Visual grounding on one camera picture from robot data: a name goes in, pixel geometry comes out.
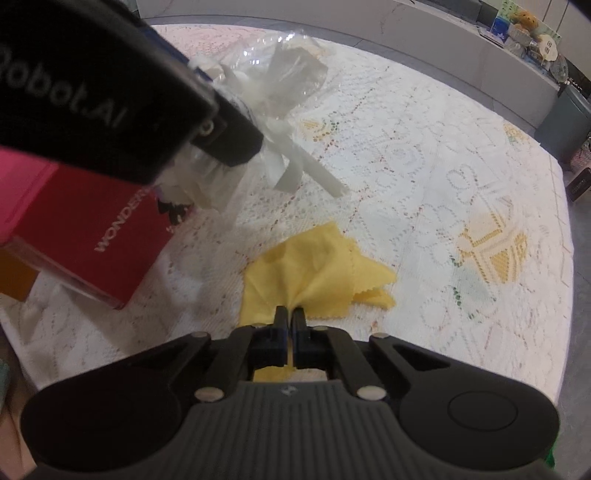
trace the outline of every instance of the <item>orange object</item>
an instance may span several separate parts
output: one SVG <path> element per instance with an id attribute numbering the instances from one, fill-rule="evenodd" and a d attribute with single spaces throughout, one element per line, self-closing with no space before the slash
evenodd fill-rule
<path id="1" fill-rule="evenodd" d="M 0 248 L 0 293 L 15 300 L 25 301 L 38 273 L 37 270 Z"/>

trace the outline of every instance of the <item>white lace tablecloth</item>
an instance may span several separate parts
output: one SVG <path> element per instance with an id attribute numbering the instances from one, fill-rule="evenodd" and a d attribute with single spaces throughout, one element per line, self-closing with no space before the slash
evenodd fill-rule
<path id="1" fill-rule="evenodd" d="M 191 56 L 261 30 L 163 25 Z M 321 42 L 324 98 L 297 115 L 300 143 L 351 189 L 334 200 L 304 178 L 291 196 L 261 180 L 235 223 L 198 212 L 130 304 L 113 311 L 41 275 L 0 320 L 40 387 L 195 330 L 236 325 L 242 271 L 277 243 L 336 220 L 392 265 L 390 311 L 353 306 L 332 325 L 384 331 L 529 383 L 556 401 L 570 333 L 573 246 L 562 173 L 497 114 L 403 65 Z"/>

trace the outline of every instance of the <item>yellow cloth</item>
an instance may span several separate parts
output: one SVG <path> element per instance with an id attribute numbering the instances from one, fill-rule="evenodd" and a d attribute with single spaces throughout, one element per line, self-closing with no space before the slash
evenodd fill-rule
<path id="1" fill-rule="evenodd" d="M 381 287 L 396 281 L 388 267 L 364 257 L 355 240 L 330 222 L 300 233 L 246 267 L 240 325 L 272 323 L 275 308 L 303 307 L 308 318 L 344 317 L 352 302 L 389 309 Z M 257 381 L 283 380 L 286 370 L 257 371 Z"/>

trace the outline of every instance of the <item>plush toy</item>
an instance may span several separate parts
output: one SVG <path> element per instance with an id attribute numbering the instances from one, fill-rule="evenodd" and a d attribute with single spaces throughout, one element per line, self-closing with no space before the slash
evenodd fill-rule
<path id="1" fill-rule="evenodd" d="M 538 28 L 540 24 L 535 15 L 528 12 L 527 10 L 519 10 L 518 12 L 514 13 L 511 17 L 511 22 L 514 24 L 519 24 L 530 33 Z"/>

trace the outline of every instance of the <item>logo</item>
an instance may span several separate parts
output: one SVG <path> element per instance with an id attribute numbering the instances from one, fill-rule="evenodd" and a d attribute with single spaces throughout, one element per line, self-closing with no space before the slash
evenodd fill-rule
<path id="1" fill-rule="evenodd" d="M 55 108 L 67 109 L 73 115 L 100 121 L 107 128 L 117 128 L 128 110 L 125 106 L 118 107 L 112 98 L 90 102 L 85 83 L 74 87 L 67 80 L 55 80 L 41 62 L 33 67 L 26 60 L 14 58 L 12 48 L 4 43 L 0 43 L 0 85 L 2 83 Z"/>
<path id="2" fill-rule="evenodd" d="M 286 397 L 292 397 L 293 395 L 298 393 L 298 389 L 296 387 L 294 387 L 293 385 L 287 385 L 286 387 L 283 387 L 279 391 L 281 393 L 283 393 Z"/>
<path id="3" fill-rule="evenodd" d="M 111 226 L 107 229 L 103 238 L 99 240 L 96 244 L 95 252 L 104 252 L 107 250 L 107 247 L 110 245 L 111 240 L 113 240 L 117 236 L 117 232 L 121 229 L 121 226 L 131 217 L 131 214 L 134 210 L 138 207 L 142 199 L 148 194 L 149 190 L 141 189 L 131 197 L 131 200 L 127 202 L 127 205 L 123 207 L 123 209 L 117 215 L 117 220 L 115 220 Z"/>

